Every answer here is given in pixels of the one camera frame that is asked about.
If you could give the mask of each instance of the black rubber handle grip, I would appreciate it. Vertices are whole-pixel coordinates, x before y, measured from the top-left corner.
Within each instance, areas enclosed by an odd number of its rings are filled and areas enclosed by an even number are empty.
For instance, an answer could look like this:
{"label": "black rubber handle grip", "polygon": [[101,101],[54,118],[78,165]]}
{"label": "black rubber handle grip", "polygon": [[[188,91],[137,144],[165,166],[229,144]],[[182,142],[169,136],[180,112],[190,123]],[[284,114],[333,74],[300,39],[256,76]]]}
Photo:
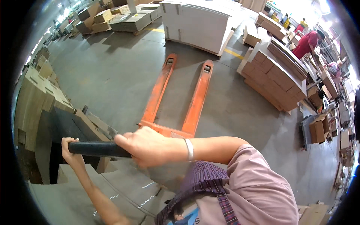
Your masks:
{"label": "black rubber handle grip", "polygon": [[113,142],[70,142],[69,151],[85,156],[131,158],[129,152]]}

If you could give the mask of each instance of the black cap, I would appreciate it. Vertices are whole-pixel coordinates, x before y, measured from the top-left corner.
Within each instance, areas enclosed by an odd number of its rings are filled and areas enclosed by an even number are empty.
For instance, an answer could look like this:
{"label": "black cap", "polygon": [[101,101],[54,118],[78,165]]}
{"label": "black cap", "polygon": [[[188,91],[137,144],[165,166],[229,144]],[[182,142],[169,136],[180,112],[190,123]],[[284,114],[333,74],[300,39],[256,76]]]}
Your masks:
{"label": "black cap", "polygon": [[317,32],[318,32],[318,34],[320,34],[320,36],[321,36],[322,39],[325,39],[324,33],[322,33],[320,30],[317,30]]}

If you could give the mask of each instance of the floor marking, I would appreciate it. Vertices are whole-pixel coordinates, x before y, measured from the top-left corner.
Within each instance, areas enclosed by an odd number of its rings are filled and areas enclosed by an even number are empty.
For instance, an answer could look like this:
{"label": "floor marking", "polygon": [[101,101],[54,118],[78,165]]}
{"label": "floor marking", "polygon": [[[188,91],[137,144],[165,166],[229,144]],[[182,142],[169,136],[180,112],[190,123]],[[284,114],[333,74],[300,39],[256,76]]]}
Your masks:
{"label": "floor marking", "polygon": [[231,51],[230,49],[225,48],[225,49],[224,49],[224,52],[230,53],[231,55],[233,55],[233,56],[235,56],[235,57],[238,57],[238,58],[241,59],[241,60],[244,59],[244,57],[243,57],[242,55],[239,55],[238,53],[233,52],[233,51]]}
{"label": "floor marking", "polygon": [[158,28],[145,28],[145,30],[165,33],[164,29],[158,29]]}
{"label": "floor marking", "polygon": [[[145,30],[148,30],[148,31],[157,31],[157,32],[165,33],[164,29],[158,29],[158,28],[145,28]],[[233,55],[233,56],[235,56],[235,57],[237,57],[237,58],[239,58],[239,59],[241,59],[241,60],[244,59],[243,56],[239,55],[239,54],[236,53],[236,52],[231,51],[230,49],[226,49],[226,48],[225,48],[224,52],[230,53],[231,55]]]}

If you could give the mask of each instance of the purple plaid fabric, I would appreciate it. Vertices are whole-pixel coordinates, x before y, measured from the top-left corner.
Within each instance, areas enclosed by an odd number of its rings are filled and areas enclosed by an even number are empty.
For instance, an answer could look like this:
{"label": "purple plaid fabric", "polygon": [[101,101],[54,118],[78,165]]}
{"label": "purple plaid fabric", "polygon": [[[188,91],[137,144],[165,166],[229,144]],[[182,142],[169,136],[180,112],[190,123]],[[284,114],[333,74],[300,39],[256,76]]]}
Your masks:
{"label": "purple plaid fabric", "polygon": [[228,179],[226,171],[222,168],[209,162],[196,161],[188,170],[180,187],[180,192],[156,216],[155,224],[165,225],[175,205],[181,203],[182,200],[190,198],[195,194],[211,193],[219,200],[226,224],[240,225],[225,194],[223,185]]}

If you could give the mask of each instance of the gray floor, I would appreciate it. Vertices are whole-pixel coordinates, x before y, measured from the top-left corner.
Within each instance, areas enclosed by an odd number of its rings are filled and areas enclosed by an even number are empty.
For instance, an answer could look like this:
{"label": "gray floor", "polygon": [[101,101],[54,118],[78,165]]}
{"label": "gray floor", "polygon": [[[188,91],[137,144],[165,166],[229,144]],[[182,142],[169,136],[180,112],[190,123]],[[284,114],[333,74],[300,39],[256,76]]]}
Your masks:
{"label": "gray floor", "polygon": [[[244,55],[244,20],[227,49]],[[161,18],[149,27],[162,29]],[[265,157],[270,167],[285,177],[298,205],[320,200],[332,204],[332,183],[337,169],[338,139],[313,144],[301,151],[302,137],[297,109],[289,116],[277,111],[244,83],[236,69],[241,59],[224,52],[214,55],[186,45],[167,42],[164,33],[144,30],[140,35],[101,32],[51,43],[50,62],[60,88],[75,108],[89,110],[120,133],[135,131],[166,56],[178,55],[156,121],[181,129],[198,80],[201,64],[211,59],[214,71],[196,136],[237,136],[247,140]]]}

